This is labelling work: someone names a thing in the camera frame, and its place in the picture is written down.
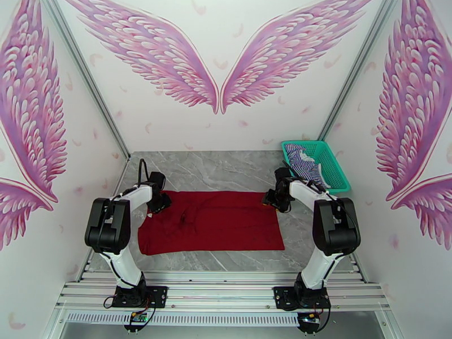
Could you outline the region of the aluminium corner post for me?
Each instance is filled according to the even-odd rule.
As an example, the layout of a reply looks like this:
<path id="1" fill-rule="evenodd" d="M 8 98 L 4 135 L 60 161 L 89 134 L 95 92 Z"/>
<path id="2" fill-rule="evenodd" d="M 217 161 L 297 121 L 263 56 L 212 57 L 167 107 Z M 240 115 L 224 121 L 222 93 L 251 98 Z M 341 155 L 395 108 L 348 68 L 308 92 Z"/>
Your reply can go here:
<path id="1" fill-rule="evenodd" d="M 382 31 L 384 25 L 388 21 L 390 14 L 392 13 L 395 5 L 399 0 L 382 0 L 376 15 L 370 25 L 370 28 L 364 38 L 364 41 L 358 50 L 358 53 L 351 65 L 349 73 L 346 76 L 344 83 L 333 103 L 333 106 L 322 126 L 317 139 L 324 141 L 330 131 L 332 130 L 338 115 L 346 102 L 347 97 L 352 91 L 359 75 L 364 70 L 364 64 L 368 59 L 370 53 L 373 50 L 375 43 Z"/>
<path id="2" fill-rule="evenodd" d="M 102 96 L 102 93 L 85 61 L 82 51 L 64 17 L 63 11 L 58 4 L 57 0 L 40 0 L 47 12 L 49 13 L 54 25 L 56 26 L 92 100 L 95 103 L 97 110 L 107 125 L 110 133 L 112 134 L 116 144 L 118 145 L 120 152 L 124 158 L 129 161 L 131 158 L 131 152 L 129 151 L 120 131 L 109 112 L 107 103 Z"/>

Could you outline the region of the aluminium rail frame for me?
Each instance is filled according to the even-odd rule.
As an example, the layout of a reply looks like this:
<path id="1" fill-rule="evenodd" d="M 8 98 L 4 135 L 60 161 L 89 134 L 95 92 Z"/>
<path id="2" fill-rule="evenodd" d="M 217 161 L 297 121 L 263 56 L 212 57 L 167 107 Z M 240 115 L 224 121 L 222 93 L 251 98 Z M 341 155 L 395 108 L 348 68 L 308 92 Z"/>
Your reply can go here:
<path id="1" fill-rule="evenodd" d="M 292 286 L 296 272 L 146 272 L 150 286 L 166 286 L 166 311 L 276 310 L 273 287 Z M 65 283 L 57 308 L 103 310 L 104 300 L 115 291 L 113 274 L 86 272 L 79 282 Z M 364 282 L 357 271 L 334 273 L 327 283 L 333 311 L 389 311 L 380 284 Z"/>

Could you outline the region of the blue white striped tank top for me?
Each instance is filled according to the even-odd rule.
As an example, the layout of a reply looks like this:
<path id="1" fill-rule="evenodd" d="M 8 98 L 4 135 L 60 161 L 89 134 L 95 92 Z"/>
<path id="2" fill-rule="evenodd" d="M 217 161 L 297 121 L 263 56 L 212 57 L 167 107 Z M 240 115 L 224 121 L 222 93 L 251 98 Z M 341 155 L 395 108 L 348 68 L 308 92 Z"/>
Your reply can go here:
<path id="1" fill-rule="evenodd" d="M 289 165 L 300 177 L 307 181 L 315 181 L 326 189 L 331 187 L 323 177 L 321 164 L 306 154 L 306 148 L 299 144 L 286 144 L 284 148 Z"/>

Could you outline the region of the teal plastic basket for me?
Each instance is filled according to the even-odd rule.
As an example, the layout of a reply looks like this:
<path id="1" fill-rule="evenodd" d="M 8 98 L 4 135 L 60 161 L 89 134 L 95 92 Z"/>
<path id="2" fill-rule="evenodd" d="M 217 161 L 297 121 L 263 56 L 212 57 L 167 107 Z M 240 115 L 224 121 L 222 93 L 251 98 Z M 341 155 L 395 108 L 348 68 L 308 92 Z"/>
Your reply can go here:
<path id="1" fill-rule="evenodd" d="M 284 145 L 286 144 L 299 144 L 303 146 L 304 148 L 306 148 L 306 154 L 314 158 L 316 163 L 321 164 L 323 177 L 331 186 L 326 190 L 328 190 L 331 194 L 345 193 L 350 190 L 350 184 L 328 144 L 323 141 L 312 140 L 292 140 L 282 142 L 281 148 L 284 154 L 284 159 L 288 165 L 289 159 L 284 148 Z"/>

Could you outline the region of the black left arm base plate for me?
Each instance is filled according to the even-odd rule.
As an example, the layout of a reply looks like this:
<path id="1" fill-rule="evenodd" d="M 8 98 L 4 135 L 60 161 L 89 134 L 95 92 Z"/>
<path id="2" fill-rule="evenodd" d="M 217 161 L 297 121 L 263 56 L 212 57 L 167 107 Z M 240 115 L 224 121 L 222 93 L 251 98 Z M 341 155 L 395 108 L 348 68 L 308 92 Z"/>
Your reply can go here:
<path id="1" fill-rule="evenodd" d="M 168 288 L 166 286 L 141 286 L 115 289 L 112 307 L 116 308 L 165 308 Z"/>

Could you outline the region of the red garment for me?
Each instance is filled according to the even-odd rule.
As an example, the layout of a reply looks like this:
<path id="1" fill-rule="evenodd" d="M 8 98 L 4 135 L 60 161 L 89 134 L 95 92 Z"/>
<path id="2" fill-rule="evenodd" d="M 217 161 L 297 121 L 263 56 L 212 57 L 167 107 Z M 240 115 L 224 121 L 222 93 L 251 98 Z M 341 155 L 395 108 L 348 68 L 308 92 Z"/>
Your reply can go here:
<path id="1" fill-rule="evenodd" d="M 138 229 L 143 255 L 284 250 L 276 210 L 261 192 L 166 192 L 172 203 Z"/>

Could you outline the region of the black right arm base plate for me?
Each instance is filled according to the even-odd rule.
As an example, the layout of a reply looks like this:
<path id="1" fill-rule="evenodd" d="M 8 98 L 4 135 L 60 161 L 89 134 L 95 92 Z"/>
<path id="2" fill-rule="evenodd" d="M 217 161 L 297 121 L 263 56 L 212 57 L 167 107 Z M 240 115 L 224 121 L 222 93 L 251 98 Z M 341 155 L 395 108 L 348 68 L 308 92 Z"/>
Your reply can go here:
<path id="1" fill-rule="evenodd" d="M 294 311 L 298 309 L 327 310 L 331 302 L 326 288 L 304 289 L 294 286 L 273 287 L 277 309 Z"/>

